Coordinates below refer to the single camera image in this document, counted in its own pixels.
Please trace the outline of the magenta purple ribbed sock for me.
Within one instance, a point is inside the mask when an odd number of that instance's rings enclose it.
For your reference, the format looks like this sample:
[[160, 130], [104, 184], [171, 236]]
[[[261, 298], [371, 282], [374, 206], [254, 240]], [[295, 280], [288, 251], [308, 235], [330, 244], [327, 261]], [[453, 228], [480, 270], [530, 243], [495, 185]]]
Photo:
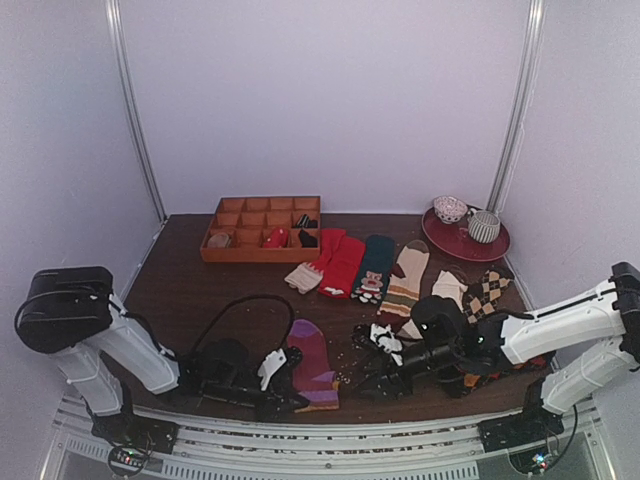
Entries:
[[293, 386], [309, 401], [296, 413], [338, 410], [339, 382], [329, 365], [327, 342], [311, 321], [296, 319], [287, 336], [287, 346], [302, 352], [302, 361], [293, 371]]

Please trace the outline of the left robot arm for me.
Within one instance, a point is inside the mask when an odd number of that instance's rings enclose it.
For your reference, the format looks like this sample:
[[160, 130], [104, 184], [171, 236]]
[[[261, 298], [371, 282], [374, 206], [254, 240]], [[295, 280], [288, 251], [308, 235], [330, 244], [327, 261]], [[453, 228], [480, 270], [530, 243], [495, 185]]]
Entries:
[[208, 341], [206, 326], [191, 348], [164, 345], [150, 323], [127, 309], [102, 266], [40, 270], [14, 317], [29, 349], [49, 356], [90, 414], [123, 444], [137, 442], [144, 424], [132, 413], [130, 392], [102, 358], [109, 356], [156, 397], [211, 399], [246, 406], [261, 421], [304, 409], [309, 401], [293, 385], [303, 354], [280, 343], [253, 367], [238, 340]]

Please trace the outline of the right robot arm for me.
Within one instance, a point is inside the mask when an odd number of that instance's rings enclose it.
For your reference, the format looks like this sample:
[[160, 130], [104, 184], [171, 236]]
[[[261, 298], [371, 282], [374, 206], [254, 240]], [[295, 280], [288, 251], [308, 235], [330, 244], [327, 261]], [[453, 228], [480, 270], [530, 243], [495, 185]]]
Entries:
[[451, 298], [433, 295], [411, 310], [419, 337], [402, 339], [389, 326], [359, 325], [353, 340], [373, 351], [378, 367], [356, 392], [397, 399], [413, 392], [415, 377], [444, 371], [453, 378], [489, 377], [574, 344], [592, 346], [559, 372], [527, 390], [529, 406], [513, 419], [519, 440], [535, 440], [575, 403], [616, 376], [639, 367], [639, 271], [612, 267], [596, 287], [564, 302], [526, 313], [497, 311], [471, 324]]

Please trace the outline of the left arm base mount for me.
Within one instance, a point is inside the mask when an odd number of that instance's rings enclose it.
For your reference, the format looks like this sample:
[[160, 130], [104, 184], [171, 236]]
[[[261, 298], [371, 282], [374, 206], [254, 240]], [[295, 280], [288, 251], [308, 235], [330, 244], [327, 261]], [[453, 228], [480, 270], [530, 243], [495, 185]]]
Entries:
[[122, 446], [171, 454], [176, 443], [179, 425], [165, 420], [141, 417], [136, 414], [94, 416], [91, 433], [112, 446]]

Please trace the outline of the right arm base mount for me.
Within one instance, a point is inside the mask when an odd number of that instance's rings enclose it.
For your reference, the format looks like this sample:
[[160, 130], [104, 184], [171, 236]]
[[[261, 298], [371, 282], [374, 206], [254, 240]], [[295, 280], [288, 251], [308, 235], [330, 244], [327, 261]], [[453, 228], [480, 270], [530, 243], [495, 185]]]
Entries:
[[549, 433], [559, 435], [564, 432], [562, 416], [542, 407], [484, 420], [477, 427], [486, 453], [545, 440]]

